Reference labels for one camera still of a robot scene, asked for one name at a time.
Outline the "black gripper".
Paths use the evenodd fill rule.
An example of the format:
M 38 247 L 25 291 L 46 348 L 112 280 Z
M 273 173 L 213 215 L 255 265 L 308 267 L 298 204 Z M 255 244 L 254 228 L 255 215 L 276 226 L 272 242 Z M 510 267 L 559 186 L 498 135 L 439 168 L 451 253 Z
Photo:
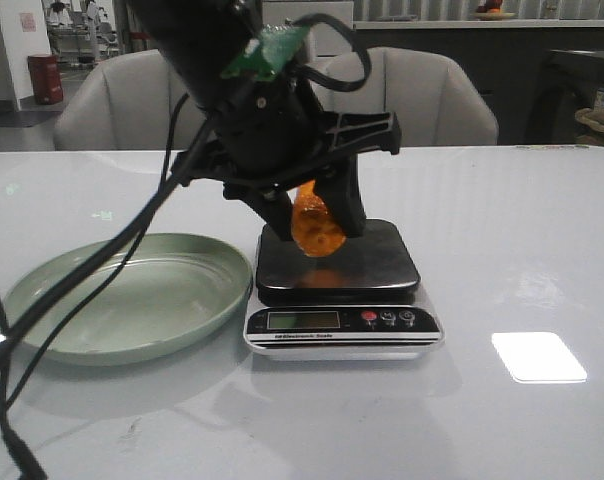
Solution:
M 339 80 L 296 63 L 260 77 L 223 78 L 205 70 L 178 74 L 206 120 L 171 168 L 170 185 L 193 179 L 223 182 L 281 241 L 292 241 L 293 205 L 286 191 L 315 179 L 314 193 L 347 237 L 363 235 L 366 214 L 358 155 L 398 153 L 401 129 L 392 112 L 346 114 L 324 110 L 311 86 L 351 93 L 357 80 Z

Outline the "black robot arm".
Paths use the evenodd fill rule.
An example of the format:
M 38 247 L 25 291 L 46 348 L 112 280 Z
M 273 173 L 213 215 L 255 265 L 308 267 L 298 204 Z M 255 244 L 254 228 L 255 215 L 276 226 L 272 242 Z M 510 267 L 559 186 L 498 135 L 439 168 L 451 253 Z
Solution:
M 365 229 L 357 156 L 397 153 L 396 116 L 325 110 L 315 86 L 342 93 L 361 89 L 372 62 L 354 32 L 334 17 L 305 15 L 266 27 L 255 1 L 135 1 L 133 12 L 156 41 L 206 117 L 172 180 L 221 181 L 224 195 L 255 211 L 290 240 L 291 189 L 313 182 L 316 194 L 348 237 Z M 309 29 L 326 24 L 360 61 L 355 78 L 340 80 L 305 64 Z

